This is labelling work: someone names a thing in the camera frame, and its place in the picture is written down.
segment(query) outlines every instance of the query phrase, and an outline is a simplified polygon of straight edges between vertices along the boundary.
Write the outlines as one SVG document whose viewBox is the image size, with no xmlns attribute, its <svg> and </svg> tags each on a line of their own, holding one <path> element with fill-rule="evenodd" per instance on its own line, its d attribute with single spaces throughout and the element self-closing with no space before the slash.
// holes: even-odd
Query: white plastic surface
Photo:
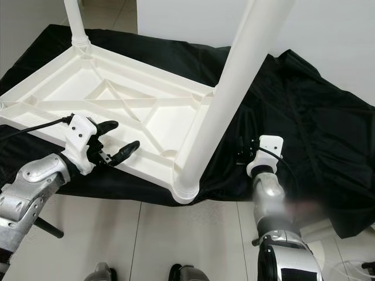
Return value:
<svg viewBox="0 0 375 281">
<path fill-rule="evenodd" d="M 23 129 L 71 113 L 97 123 L 116 120 L 119 127 L 100 139 L 107 153 L 141 143 L 117 168 L 169 189 L 179 203 L 191 202 L 294 0 L 249 4 L 215 91 L 91 45 L 77 0 L 64 2 L 73 46 L 0 97 L 0 124 Z M 62 129 L 32 134 L 65 146 Z"/>
<path fill-rule="evenodd" d="M 259 147 L 264 148 L 277 156 L 281 156 L 281 149 L 284 140 L 280 136 L 263 135 L 259 137 Z M 254 160 L 246 167 L 246 173 L 251 177 L 251 170 L 257 166 L 269 166 L 274 173 L 277 171 L 278 159 L 262 150 L 257 150 Z"/>
<path fill-rule="evenodd" d="M 69 128 L 65 130 L 65 150 L 62 151 L 84 176 L 90 174 L 94 164 L 88 161 L 88 141 L 97 133 L 97 129 L 85 116 L 76 114 Z"/>
</svg>

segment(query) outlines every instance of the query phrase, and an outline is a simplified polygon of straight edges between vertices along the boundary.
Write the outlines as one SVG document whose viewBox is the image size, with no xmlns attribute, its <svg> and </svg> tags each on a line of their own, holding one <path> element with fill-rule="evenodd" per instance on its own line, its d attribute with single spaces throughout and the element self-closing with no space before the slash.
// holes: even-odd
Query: black tripod leg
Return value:
<svg viewBox="0 0 375 281">
<path fill-rule="evenodd" d="M 49 224 L 42 218 L 37 217 L 36 221 L 34 222 L 34 225 L 48 232 L 49 234 L 55 236 L 56 238 L 63 238 L 64 236 L 64 232 L 54 227 L 52 224 Z"/>
</svg>

